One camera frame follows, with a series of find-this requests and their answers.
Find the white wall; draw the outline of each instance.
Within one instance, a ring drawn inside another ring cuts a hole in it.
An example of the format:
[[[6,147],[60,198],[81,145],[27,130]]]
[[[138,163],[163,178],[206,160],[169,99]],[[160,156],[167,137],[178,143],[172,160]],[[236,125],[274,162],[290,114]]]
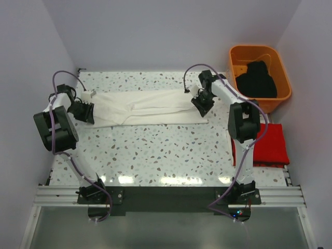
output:
[[[44,0],[70,56],[90,71],[225,69],[238,43],[275,46],[300,0]]]
[[[293,95],[274,114],[283,124],[292,181],[301,184],[320,246],[332,248],[332,1],[302,0],[278,50]]]
[[[41,0],[1,1],[0,33],[0,241],[15,249],[52,159],[33,115],[47,105],[53,72],[75,67]]]

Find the work surface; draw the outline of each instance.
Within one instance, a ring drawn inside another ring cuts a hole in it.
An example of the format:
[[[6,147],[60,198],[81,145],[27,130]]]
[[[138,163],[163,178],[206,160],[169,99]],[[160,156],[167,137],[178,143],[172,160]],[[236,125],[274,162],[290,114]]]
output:
[[[198,74],[187,75],[189,85],[198,82]],[[97,92],[183,87],[183,72],[82,72],[80,79]],[[78,96],[81,90],[78,85]],[[216,99],[208,124],[87,129],[73,123],[80,149],[105,185],[229,186],[235,169],[226,139],[228,109]],[[282,169],[258,167],[254,173],[258,187],[286,186]],[[54,158],[50,185],[79,185],[60,156]]]

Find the orange plastic bin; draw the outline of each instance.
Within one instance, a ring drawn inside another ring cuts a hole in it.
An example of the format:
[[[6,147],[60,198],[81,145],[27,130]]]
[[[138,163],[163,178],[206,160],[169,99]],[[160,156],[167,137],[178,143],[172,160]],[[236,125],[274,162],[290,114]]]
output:
[[[292,94],[284,66],[278,52],[273,48],[261,45],[238,45],[229,50],[227,79],[238,91],[235,78],[247,72],[247,64],[252,61],[264,61],[269,75],[273,78],[277,98],[256,98],[265,113],[271,113],[281,102]]]

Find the white pants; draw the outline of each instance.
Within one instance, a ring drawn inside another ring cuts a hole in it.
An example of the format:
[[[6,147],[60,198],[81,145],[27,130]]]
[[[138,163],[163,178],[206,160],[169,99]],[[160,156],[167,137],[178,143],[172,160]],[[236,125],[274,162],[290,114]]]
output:
[[[182,89],[98,93],[91,100],[95,123],[87,127],[207,123],[191,98]]]

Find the red cloth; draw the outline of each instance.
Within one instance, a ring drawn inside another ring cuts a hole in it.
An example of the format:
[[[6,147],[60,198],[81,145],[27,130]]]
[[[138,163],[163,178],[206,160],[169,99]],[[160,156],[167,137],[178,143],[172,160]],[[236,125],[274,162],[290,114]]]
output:
[[[265,124],[260,124],[260,137],[264,132]],[[232,140],[232,154],[235,165],[235,145]],[[254,166],[256,167],[276,167],[283,168],[289,164],[289,158],[286,151],[286,143],[282,132],[281,124],[268,124],[268,131],[265,136],[259,140],[254,147]]]

